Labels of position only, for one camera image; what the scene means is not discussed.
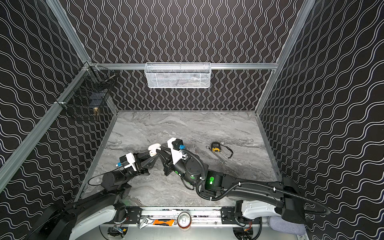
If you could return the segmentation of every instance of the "wall-mounted basket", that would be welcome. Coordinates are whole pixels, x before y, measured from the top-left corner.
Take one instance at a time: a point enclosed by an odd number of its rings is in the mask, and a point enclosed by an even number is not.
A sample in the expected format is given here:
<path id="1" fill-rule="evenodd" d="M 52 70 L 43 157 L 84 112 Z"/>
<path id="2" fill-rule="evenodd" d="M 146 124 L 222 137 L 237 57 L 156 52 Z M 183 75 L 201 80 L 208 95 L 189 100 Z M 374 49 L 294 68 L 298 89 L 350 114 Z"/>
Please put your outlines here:
<path id="1" fill-rule="evenodd" d="M 150 88 L 209 88 L 211 63 L 146 63 Z"/>
<path id="2" fill-rule="evenodd" d="M 76 121 L 98 121 L 116 79 L 114 71 L 92 66 L 65 101 L 59 104 Z"/>

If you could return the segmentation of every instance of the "black wall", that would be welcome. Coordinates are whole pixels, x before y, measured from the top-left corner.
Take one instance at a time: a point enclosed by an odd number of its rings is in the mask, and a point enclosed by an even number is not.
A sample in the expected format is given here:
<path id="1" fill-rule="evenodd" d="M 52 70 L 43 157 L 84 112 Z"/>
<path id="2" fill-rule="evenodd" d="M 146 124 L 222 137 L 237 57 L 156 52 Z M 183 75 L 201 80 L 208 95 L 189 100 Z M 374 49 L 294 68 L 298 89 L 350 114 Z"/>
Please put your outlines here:
<path id="1" fill-rule="evenodd" d="M 44 0 L 0 1 L 0 164 L 83 65 Z"/>
<path id="2" fill-rule="evenodd" d="M 118 73 L 112 97 L 123 110 L 255 110 L 271 70 L 213 70 L 210 88 L 149 88 L 144 71 Z"/>
<path id="3" fill-rule="evenodd" d="M 270 63 L 303 0 L 60 2 L 96 63 Z"/>
<path id="4" fill-rule="evenodd" d="M 384 2 L 317 0 L 260 115 L 282 175 L 332 209 L 310 239 L 384 237 Z"/>
<path id="5" fill-rule="evenodd" d="M 45 0 L 0 1 L 0 62 L 3 165 L 83 64 Z M 0 193 L 0 239 L 23 239 L 45 208 L 74 200 L 111 118 L 60 113 Z"/>
<path id="6" fill-rule="evenodd" d="M 303 0 L 60 0 L 95 63 L 274 63 Z M 254 110 L 270 70 L 213 71 L 209 89 L 150 89 L 122 71 L 121 110 Z"/>

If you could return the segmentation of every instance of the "gray marble surface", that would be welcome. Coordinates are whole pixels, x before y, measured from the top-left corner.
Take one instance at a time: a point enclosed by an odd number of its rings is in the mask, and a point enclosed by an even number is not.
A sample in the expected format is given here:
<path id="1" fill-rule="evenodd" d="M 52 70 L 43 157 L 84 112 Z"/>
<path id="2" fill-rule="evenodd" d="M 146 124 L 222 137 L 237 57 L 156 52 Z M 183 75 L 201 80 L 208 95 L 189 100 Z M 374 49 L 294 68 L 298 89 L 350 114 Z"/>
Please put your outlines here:
<path id="1" fill-rule="evenodd" d="M 253 112 L 119 112 L 107 146 L 93 176 L 115 169 L 119 157 L 129 152 L 143 152 L 154 143 L 166 144 L 171 137 L 180 138 L 188 150 L 199 155 L 216 170 L 240 178 L 276 181 L 262 136 Z M 212 153 L 206 149 L 218 141 L 230 152 Z M 101 183 L 101 177 L 91 184 Z M 217 202 L 201 199 L 187 190 L 176 173 L 164 175 L 158 160 L 149 176 L 137 176 L 124 202 L 138 206 L 233 206 L 238 198 L 225 197 Z M 88 186 L 83 198 L 103 188 Z"/>

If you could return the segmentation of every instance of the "metal bracket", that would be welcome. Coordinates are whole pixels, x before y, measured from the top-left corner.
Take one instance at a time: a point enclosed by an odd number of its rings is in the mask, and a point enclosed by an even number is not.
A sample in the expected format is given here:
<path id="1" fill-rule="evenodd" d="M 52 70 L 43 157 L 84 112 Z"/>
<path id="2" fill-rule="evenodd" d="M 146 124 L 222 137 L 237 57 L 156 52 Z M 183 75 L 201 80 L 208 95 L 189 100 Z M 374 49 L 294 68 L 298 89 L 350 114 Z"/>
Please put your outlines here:
<path id="1" fill-rule="evenodd" d="M 140 222 L 142 208 L 140 207 L 126 207 L 128 220 L 123 224 L 136 224 Z M 113 221 L 107 222 L 106 224 L 115 224 Z"/>
<path id="2" fill-rule="evenodd" d="M 221 208 L 221 223 L 222 224 L 236 224 L 235 220 L 235 207 L 222 207 Z M 259 224 L 259 219 L 253 219 L 252 224 Z"/>

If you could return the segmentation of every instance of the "metal rail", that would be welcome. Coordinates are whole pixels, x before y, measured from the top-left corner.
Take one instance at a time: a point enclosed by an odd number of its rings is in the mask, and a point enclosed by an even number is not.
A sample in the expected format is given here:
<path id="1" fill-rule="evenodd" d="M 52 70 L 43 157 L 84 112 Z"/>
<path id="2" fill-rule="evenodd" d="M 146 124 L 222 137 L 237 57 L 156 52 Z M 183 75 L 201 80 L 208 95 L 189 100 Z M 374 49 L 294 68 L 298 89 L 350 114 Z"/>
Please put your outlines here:
<path id="1" fill-rule="evenodd" d="M 57 102 L 63 102 L 68 94 L 75 88 L 81 77 L 88 71 L 89 65 L 84 64 L 72 82 L 67 86 L 63 93 L 57 98 Z M 63 108 L 54 102 L 44 116 L 39 120 L 31 132 L 25 137 L 21 144 L 16 148 L 5 164 L 0 168 L 0 192 L 6 187 L 13 175 L 19 170 L 25 159 L 39 143 L 45 132 L 55 121 Z"/>
<path id="2" fill-rule="evenodd" d="M 83 44 L 80 41 L 79 36 L 76 34 L 63 6 L 59 0 L 46 0 L 48 6 L 51 8 L 60 26 L 64 30 L 68 37 L 68 40 L 75 49 L 77 55 L 83 63 L 91 62 L 91 58 L 85 50 Z"/>
<path id="3" fill-rule="evenodd" d="M 271 91 L 273 86 L 275 85 L 281 71 L 283 70 L 283 67 L 291 53 L 291 50 L 293 46 L 296 43 L 297 38 L 299 37 L 299 34 L 301 30 L 304 27 L 304 23 L 311 12 L 313 5 L 316 0 L 304 0 L 303 5 L 300 8 L 300 12 L 297 14 L 297 18 L 292 26 L 291 32 L 288 35 L 288 38 L 284 44 L 283 50 L 280 53 L 280 56 L 278 58 L 278 67 L 276 70 L 270 75 L 269 80 L 264 88 L 264 91 L 262 93 L 262 96 L 257 104 L 257 107 L 255 109 L 257 114 L 260 114 Z"/>
<path id="4" fill-rule="evenodd" d="M 91 63 L 111 70 L 144 70 L 145 63 Z M 277 69 L 277 63 L 211 63 L 212 70 Z"/>
<path id="5" fill-rule="evenodd" d="M 108 129 L 107 131 L 105 132 L 105 136 L 103 137 L 103 140 L 101 141 L 101 144 L 100 144 L 100 147 L 99 149 L 97 150 L 96 152 L 96 155 L 95 157 L 93 158 L 93 161 L 91 163 L 91 166 L 89 167 L 88 169 L 88 172 L 87 172 L 87 175 L 85 176 L 84 178 L 84 181 L 83 183 L 81 184 L 80 186 L 80 189 L 79 189 L 79 192 L 77 193 L 77 196 L 76 198 L 74 199 L 74 202 L 76 202 L 77 200 L 79 200 L 79 198 L 81 197 L 82 193 L 83 193 L 83 190 L 86 189 L 86 187 L 88 186 L 88 180 L 91 178 L 93 172 L 95 171 L 95 168 L 97 166 L 97 163 L 99 162 L 100 160 L 100 157 L 104 151 L 104 148 L 108 142 L 108 139 L 109 139 L 109 136 L 111 135 L 112 133 L 112 130 L 113 130 L 113 126 L 115 125 L 116 123 L 116 119 L 117 119 L 117 115 L 114 114 L 114 116 L 112 117 L 112 120 L 111 120 L 111 123 L 109 124 L 108 126 Z"/>
<path id="6" fill-rule="evenodd" d="M 276 175 L 276 178 L 277 178 L 277 181 L 282 181 L 283 180 L 283 177 L 280 173 L 280 170 L 277 166 L 277 162 L 276 162 L 276 159 L 275 159 L 275 156 L 273 155 L 273 151 L 272 151 L 272 148 L 271 148 L 271 145 L 269 144 L 269 140 L 266 136 L 266 133 L 265 133 L 265 130 L 264 130 L 264 127 L 263 127 L 263 123 L 260 119 L 260 116 L 258 114 L 256 114 L 256 122 L 257 122 L 257 125 L 260 129 L 260 133 L 262 135 L 262 138 L 263 138 L 263 141 L 264 141 L 264 145 L 265 145 L 265 148 L 266 148 L 266 151 L 268 153 L 268 156 L 269 156 L 269 159 L 271 161 L 271 164 L 272 164 L 272 168 L 275 172 L 275 175 Z"/>
<path id="7" fill-rule="evenodd" d="M 191 227 L 238 227 L 236 224 L 222 224 L 221 207 L 140 207 L 141 216 L 149 216 L 153 219 L 177 219 L 182 212 L 188 212 L 192 217 Z M 268 217 L 262 217 L 263 227 L 268 227 Z M 113 224 L 105 223 L 101 226 L 112 227 Z M 122 224 L 122 227 L 136 227 L 136 224 Z M 146 227 L 163 227 L 157 225 L 147 225 Z"/>

